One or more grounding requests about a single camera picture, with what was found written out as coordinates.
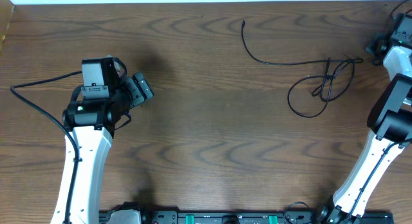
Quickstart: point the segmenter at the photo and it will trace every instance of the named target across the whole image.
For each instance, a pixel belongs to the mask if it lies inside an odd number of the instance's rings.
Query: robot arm
[[[381,52],[375,55],[384,57],[382,63],[391,83],[371,110],[371,130],[365,148],[333,195],[323,223],[361,223],[366,203],[380,178],[412,137],[412,113],[401,109],[402,104],[411,105],[412,97],[412,17],[399,14],[393,33],[383,42]]]
[[[119,77],[120,66],[124,74]],[[115,134],[115,125],[122,115],[128,115],[133,107],[153,96],[141,73],[126,78],[126,67],[114,57],[82,61],[83,100],[76,101],[79,91],[74,91],[72,100],[63,113],[64,127],[75,140],[79,150],[78,167],[74,167],[73,145],[66,136],[66,160],[59,198],[51,223],[65,221],[67,200],[71,199],[71,223],[99,223],[98,206],[104,164]],[[77,170],[72,196],[69,188],[72,172]],[[138,211],[122,210],[121,223],[135,223]]]

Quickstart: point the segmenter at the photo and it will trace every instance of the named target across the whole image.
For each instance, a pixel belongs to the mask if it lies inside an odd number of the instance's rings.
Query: black wire
[[[126,111],[123,115],[125,115],[125,116],[126,116],[126,117],[128,117],[129,119],[128,119],[128,120],[126,120],[126,122],[124,122],[124,123],[123,123],[120,127],[115,128],[115,130],[120,129],[120,128],[122,128],[122,127],[124,127],[124,126],[128,125],[128,124],[131,122],[131,115],[129,114],[129,112],[128,112],[128,111]]]
[[[117,57],[114,57],[114,58],[113,58],[113,61],[114,61],[115,63],[119,64],[119,65],[123,68],[123,70],[124,70],[122,76],[120,76],[120,78],[119,78],[119,83],[118,83],[119,86],[122,86],[122,85],[123,85],[123,82],[126,81],[126,77],[127,77],[127,68],[126,68],[126,65],[125,65],[120,59],[118,59]]]
[[[289,224],[293,224],[293,223],[290,222],[290,218],[289,218],[288,216],[286,216],[286,213],[289,211],[290,208],[292,208],[292,207],[295,206],[295,205],[304,205],[304,206],[308,207],[308,209],[310,209],[310,207],[309,207],[305,202],[303,202],[303,201],[296,201],[296,202],[293,202],[292,204],[290,204],[290,205],[288,206],[288,208],[286,208],[286,210],[283,212],[283,218],[284,218]],[[310,221],[307,222],[307,223],[303,223],[303,224],[314,223],[314,222],[313,222],[313,218],[314,218],[314,216],[312,215],[312,216],[310,217]]]
[[[255,56],[253,56],[253,54],[251,54],[251,52],[249,51],[249,49],[248,49],[247,46],[246,46],[245,38],[244,38],[244,36],[243,36],[243,29],[244,29],[245,25],[246,25],[246,21],[243,20],[243,22],[242,22],[242,29],[241,29],[241,36],[242,36],[243,45],[244,45],[247,53],[248,53],[255,61],[257,61],[257,62],[260,62],[260,63],[262,63],[262,64],[272,65],[272,66],[297,66],[297,65],[302,65],[302,64],[311,64],[311,63],[326,62],[326,67],[325,67],[325,73],[324,73],[324,75],[314,75],[314,76],[304,77],[303,79],[300,79],[300,80],[298,80],[295,84],[293,84],[293,85],[290,87],[289,91],[288,91],[287,100],[288,100],[289,108],[290,108],[296,115],[299,115],[300,117],[314,118],[314,117],[319,116],[319,115],[326,109],[326,107],[328,106],[328,103],[329,103],[330,101],[333,101],[333,100],[339,98],[339,97],[349,88],[349,86],[350,86],[350,84],[351,84],[351,82],[352,82],[352,79],[353,79],[353,77],[355,76],[355,64],[358,64],[358,63],[362,63],[362,62],[363,62],[363,59],[362,59],[362,58],[346,59],[346,60],[331,60],[331,58],[328,58],[327,60],[305,61],[305,62],[294,62],[294,63],[278,63],[278,62],[262,61],[262,60],[259,60],[259,59],[255,58]],[[331,62],[340,62],[340,63],[336,66],[335,70],[333,71],[333,74],[332,74],[332,75],[329,75],[328,72],[329,72],[329,67],[330,67],[330,63],[331,63]],[[349,81],[348,81],[348,84],[346,85],[346,87],[345,87],[338,95],[336,95],[336,96],[334,96],[333,98],[331,98],[330,95],[332,94],[332,82],[333,82],[333,80],[334,80],[335,77],[338,76],[338,74],[340,74],[340,72],[341,72],[342,70],[344,70],[349,64],[352,64],[352,71],[351,71],[351,77],[350,77],[350,79],[349,79]],[[290,93],[291,93],[292,90],[295,88],[295,86],[297,86],[299,83],[302,83],[303,81],[308,80],[308,79],[316,79],[316,78],[323,78],[323,81],[322,81],[322,84],[320,84],[319,86],[317,86],[317,87],[311,92],[311,95],[312,95],[313,97],[316,97],[316,96],[319,95],[320,98],[321,98],[321,100],[322,100],[323,102],[325,102],[325,104],[324,104],[322,110],[321,110],[320,112],[318,112],[317,114],[315,114],[315,115],[304,115],[304,114],[296,111],[296,110],[292,107],[292,105],[291,105],[291,103],[290,103]],[[328,82],[330,82],[330,84],[329,84],[329,90],[328,90],[328,96],[327,96],[326,98],[324,98],[324,97],[323,97],[323,89],[324,89],[325,84],[328,83]]]
[[[73,137],[71,137],[71,135],[68,133],[68,131],[63,127],[63,125],[55,118],[53,117],[51,114],[49,114],[47,111],[43,110],[42,108],[40,108],[38,105],[34,104],[33,102],[30,102],[29,100],[27,100],[26,98],[24,98],[23,96],[21,96],[20,94],[18,94],[18,92],[15,91],[15,89],[17,88],[23,88],[23,87],[27,87],[27,86],[34,86],[34,85],[38,85],[38,84],[43,84],[43,83],[47,83],[47,82],[53,82],[56,80],[60,80],[60,79],[64,79],[66,77],[70,77],[72,75],[77,75],[82,73],[81,71],[76,71],[73,73],[69,73],[60,77],[55,77],[53,79],[47,79],[47,80],[42,80],[39,82],[31,82],[31,83],[26,83],[26,84],[21,84],[21,85],[16,85],[16,86],[11,86],[10,87],[10,91],[20,100],[22,100],[23,102],[25,102],[26,104],[28,104],[29,106],[31,106],[32,108],[36,109],[38,112],[42,113],[43,115],[45,115],[47,118],[49,118],[53,123],[55,123],[61,130],[62,132],[68,137],[70,143],[73,146],[73,151],[75,153],[75,157],[73,159],[74,165],[73,165],[73,172],[71,174],[71,180],[70,180],[70,186],[69,186],[69,193],[68,193],[68,197],[67,197],[67,202],[66,202],[66,213],[64,214],[64,223],[69,224],[70,223],[70,206],[71,206],[71,197],[73,196],[73,189],[74,189],[74,185],[75,185],[75,180],[76,180],[76,174],[77,174],[77,167],[79,166],[79,148],[77,148],[77,144],[74,141]]]
[[[70,102],[74,102],[77,100],[77,97],[79,96],[80,92],[82,91],[83,85],[77,86],[74,90],[73,93],[71,94]]]
[[[383,153],[382,156],[380,156],[378,163],[374,166],[372,172],[369,174],[368,179],[366,179],[365,184],[362,186],[362,188],[359,189],[359,194],[356,197],[355,203],[353,204],[350,212],[348,213],[348,215],[346,216],[346,219],[350,219],[352,217],[353,212],[355,211],[356,206],[358,205],[359,200],[361,199],[361,196],[363,194],[363,192],[365,191],[366,187],[368,186],[370,180],[372,179],[373,175],[375,174],[376,170],[378,169],[378,167],[380,166],[380,164],[383,162],[384,157],[389,153],[389,150],[391,150],[391,148],[395,145],[398,144],[402,144],[405,142],[411,142],[412,138],[400,141],[400,142],[395,142],[390,144],[387,148],[383,149]]]
[[[408,2],[409,0],[404,0],[403,2],[399,3],[396,7],[394,7],[394,9],[392,9],[391,13],[389,14],[389,16],[392,18],[392,20],[395,19],[395,17],[393,16],[393,13],[396,11],[396,9],[398,9],[402,4]]]

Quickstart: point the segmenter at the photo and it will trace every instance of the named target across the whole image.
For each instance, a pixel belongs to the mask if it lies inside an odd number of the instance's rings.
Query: wooden table
[[[104,173],[101,209],[124,201],[180,209],[273,210],[294,201],[311,207],[336,191],[360,155],[371,107],[389,83],[365,47],[384,31],[396,3],[220,3],[18,6],[0,56],[0,220],[47,223],[64,163],[62,132],[16,99],[12,84],[80,70],[81,60],[114,55],[142,71],[155,96],[131,111],[115,134]],[[317,118],[286,103],[289,87],[324,64],[267,66],[362,57],[349,90]],[[350,71],[335,81],[344,86]],[[81,75],[22,89],[61,119]],[[317,82],[291,94],[300,111],[318,112]],[[411,223],[412,151],[379,182],[369,209]]]

